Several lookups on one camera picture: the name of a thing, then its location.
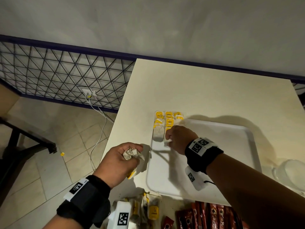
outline tile floor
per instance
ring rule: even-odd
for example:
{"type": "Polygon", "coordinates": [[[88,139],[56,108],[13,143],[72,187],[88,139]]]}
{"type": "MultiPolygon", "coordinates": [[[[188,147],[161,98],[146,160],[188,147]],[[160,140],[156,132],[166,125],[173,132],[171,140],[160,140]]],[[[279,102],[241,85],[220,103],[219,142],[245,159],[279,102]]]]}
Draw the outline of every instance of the tile floor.
{"type": "MultiPolygon", "coordinates": [[[[116,114],[107,113],[115,120],[116,114]]],[[[56,143],[58,152],[41,151],[29,159],[0,208],[0,229],[42,228],[56,213],[69,187],[93,173],[104,152],[113,124],[93,109],[78,108],[40,100],[20,98],[9,111],[9,118],[56,143]]],[[[0,149],[11,129],[0,125],[0,149]]],[[[24,138],[25,147],[35,144],[24,138]]]]}

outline electrical outlet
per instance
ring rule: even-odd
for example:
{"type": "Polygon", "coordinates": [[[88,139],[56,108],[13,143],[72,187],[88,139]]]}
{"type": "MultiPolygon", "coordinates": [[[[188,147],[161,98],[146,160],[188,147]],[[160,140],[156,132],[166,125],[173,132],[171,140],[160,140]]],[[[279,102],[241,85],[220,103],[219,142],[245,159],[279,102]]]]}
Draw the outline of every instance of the electrical outlet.
{"type": "Polygon", "coordinates": [[[87,98],[90,98],[92,96],[96,96],[96,93],[95,91],[91,91],[90,89],[82,89],[84,95],[87,97],[87,98]]]}

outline triangular lattice pattern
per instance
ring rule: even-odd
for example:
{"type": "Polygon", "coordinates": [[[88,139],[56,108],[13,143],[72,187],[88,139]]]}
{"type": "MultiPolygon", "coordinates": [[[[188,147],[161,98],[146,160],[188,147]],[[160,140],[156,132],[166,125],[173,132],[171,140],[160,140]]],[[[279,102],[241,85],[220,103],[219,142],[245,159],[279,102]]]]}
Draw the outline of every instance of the triangular lattice pattern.
{"type": "Polygon", "coordinates": [[[134,61],[0,42],[0,78],[23,94],[119,109],[134,61]]]}

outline person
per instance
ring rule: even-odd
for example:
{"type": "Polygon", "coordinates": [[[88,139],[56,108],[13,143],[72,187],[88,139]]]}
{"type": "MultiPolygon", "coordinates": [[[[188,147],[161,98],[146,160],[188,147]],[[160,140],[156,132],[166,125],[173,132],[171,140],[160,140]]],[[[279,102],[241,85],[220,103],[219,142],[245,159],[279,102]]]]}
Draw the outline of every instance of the person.
{"type": "MultiPolygon", "coordinates": [[[[173,126],[166,131],[165,137],[172,140],[169,146],[182,155],[185,155],[188,145],[198,138],[196,133],[183,126],[173,126]]],[[[94,178],[106,184],[99,186],[101,187],[99,190],[106,198],[109,197],[110,190],[120,184],[139,164],[136,158],[128,161],[123,158],[122,154],[128,148],[143,151],[141,145],[131,142],[113,147],[93,173],[94,178]]],[[[187,156],[187,159],[188,164],[193,165],[194,161],[190,161],[192,158],[187,156]]],[[[219,152],[203,171],[208,174],[251,229],[304,226],[305,198],[242,162],[219,152]]],[[[83,228],[79,220],[81,216],[85,217],[78,215],[78,217],[69,218],[55,215],[44,229],[81,229],[83,228]]]]}

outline gray wall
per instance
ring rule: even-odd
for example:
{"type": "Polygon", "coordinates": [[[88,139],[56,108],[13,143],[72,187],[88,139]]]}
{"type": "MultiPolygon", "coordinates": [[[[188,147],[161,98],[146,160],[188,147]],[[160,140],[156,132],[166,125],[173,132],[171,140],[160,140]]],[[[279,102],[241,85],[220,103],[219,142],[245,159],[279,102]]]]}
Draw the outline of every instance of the gray wall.
{"type": "Polygon", "coordinates": [[[305,76],[304,0],[0,0],[0,34],[305,76]]]}

